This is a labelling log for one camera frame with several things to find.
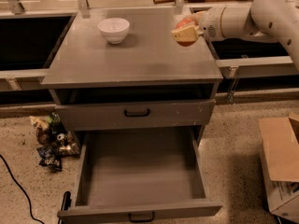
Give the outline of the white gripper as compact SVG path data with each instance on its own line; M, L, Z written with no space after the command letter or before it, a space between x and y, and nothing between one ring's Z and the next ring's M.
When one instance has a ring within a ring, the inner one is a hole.
M221 30L221 19L225 7L212 7L208 10L190 14L184 18L187 23L194 22L199 27L191 24L171 31L173 38L180 43L196 42L204 35L208 42L222 41L225 36Z

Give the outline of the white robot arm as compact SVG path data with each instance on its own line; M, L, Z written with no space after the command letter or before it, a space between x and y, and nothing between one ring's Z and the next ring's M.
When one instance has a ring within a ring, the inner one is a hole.
M298 0L253 0L211 7L186 16L171 35L181 46L190 46L199 37L278 42L299 68Z

